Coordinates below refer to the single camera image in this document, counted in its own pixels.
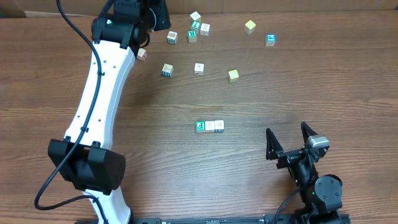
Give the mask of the white top block back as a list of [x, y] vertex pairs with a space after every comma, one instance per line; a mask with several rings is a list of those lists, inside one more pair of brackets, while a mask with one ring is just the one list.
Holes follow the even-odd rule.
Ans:
[[201, 22], [201, 15], [195, 11], [190, 14], [190, 20], [191, 22], [196, 21], [196, 22]]

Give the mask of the red letter wooden block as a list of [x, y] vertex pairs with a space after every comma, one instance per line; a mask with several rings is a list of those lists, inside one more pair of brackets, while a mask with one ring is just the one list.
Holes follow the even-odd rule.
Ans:
[[137, 59], [144, 61], [147, 57], [147, 51], [143, 48], [140, 48], [137, 52]]

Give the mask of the yellow top wooden block far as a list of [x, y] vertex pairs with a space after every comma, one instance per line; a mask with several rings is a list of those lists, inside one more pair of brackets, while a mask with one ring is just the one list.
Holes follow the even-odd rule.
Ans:
[[244, 25], [244, 31], [245, 31], [247, 34], [253, 33], [253, 32], [255, 31], [255, 28], [256, 28], [256, 23], [253, 22], [252, 20], [247, 21], [247, 22], [245, 23], [245, 25]]

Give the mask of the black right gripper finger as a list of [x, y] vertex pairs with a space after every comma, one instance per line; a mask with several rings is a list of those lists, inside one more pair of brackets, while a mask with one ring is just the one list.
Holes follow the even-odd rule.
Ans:
[[267, 160], [278, 159], [279, 154], [283, 153], [284, 150], [270, 128], [266, 129], [266, 138], [267, 138], [266, 159]]
[[304, 121], [301, 123], [301, 131], [304, 146], [314, 146], [318, 134]]

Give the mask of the green C wooden block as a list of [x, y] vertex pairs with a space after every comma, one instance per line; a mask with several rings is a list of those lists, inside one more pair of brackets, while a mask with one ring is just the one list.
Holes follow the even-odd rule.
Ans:
[[196, 121], [195, 122], [195, 130], [197, 133], [205, 133], [205, 121]]

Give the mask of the plain wooden picture block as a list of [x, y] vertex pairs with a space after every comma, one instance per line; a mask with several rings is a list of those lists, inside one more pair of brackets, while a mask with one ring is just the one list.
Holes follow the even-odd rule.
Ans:
[[205, 121], [205, 132], [213, 133], [215, 131], [215, 122], [214, 121]]

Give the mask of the yellow wooden block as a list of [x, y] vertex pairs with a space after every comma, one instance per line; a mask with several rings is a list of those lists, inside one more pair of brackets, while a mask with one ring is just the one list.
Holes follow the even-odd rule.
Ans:
[[255, 28], [256, 28], [256, 23], [253, 22], [252, 20], [247, 21], [247, 22], [245, 23], [245, 25], [244, 25], [244, 31], [245, 31], [247, 34], [253, 33], [253, 32], [255, 31]]
[[231, 70], [228, 72], [228, 80], [230, 83], [237, 81], [239, 78], [239, 73], [237, 70]]

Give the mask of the green L wooden block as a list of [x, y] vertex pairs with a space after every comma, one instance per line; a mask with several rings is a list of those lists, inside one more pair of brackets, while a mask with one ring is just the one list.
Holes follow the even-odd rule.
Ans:
[[191, 30], [195, 30], [196, 32], [200, 31], [201, 22], [193, 21], [191, 24]]

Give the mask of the white picture wooden block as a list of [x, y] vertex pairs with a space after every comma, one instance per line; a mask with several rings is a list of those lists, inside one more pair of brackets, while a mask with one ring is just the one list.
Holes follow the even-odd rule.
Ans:
[[196, 75], [203, 75], [204, 74], [204, 67], [203, 63], [196, 63], [194, 67], [194, 74]]

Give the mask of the blue side picture block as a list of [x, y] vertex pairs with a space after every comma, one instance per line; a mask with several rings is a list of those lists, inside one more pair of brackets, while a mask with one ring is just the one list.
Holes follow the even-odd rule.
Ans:
[[162, 68], [162, 76], [170, 78], [172, 76], [173, 71], [174, 71], [174, 66], [165, 63]]

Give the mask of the green B wooden block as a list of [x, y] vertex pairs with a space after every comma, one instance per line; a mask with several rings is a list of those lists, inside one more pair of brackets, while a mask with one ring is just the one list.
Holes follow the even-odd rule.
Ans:
[[178, 40], [178, 33], [174, 31], [169, 31], [167, 35], [167, 42], [170, 44], [176, 44]]

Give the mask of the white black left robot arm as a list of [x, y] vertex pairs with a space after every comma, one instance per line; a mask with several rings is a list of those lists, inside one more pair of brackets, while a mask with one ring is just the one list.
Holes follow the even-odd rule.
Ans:
[[170, 28], [164, 0], [108, 1], [91, 25], [88, 78], [74, 119], [63, 139], [50, 141], [48, 154], [60, 174], [82, 191], [98, 223], [132, 223], [121, 182], [126, 160], [112, 151], [121, 93], [138, 51], [150, 33]]

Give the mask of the green R wooden block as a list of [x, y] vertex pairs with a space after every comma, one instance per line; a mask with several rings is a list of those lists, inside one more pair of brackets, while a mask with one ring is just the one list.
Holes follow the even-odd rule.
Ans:
[[188, 35], [188, 42], [193, 43], [197, 41], [197, 32], [195, 30], [189, 30], [187, 32]]

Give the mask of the blue side wooden block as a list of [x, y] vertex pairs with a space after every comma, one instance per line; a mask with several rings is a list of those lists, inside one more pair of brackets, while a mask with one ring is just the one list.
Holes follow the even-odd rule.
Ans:
[[223, 120], [215, 120], [215, 132], [216, 133], [224, 132], [224, 121]]

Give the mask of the white X wooden block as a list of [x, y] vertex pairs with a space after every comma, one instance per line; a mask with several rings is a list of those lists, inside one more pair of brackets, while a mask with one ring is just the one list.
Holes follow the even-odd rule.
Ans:
[[200, 35], [209, 36], [209, 33], [210, 33], [210, 25], [202, 23], [200, 27]]

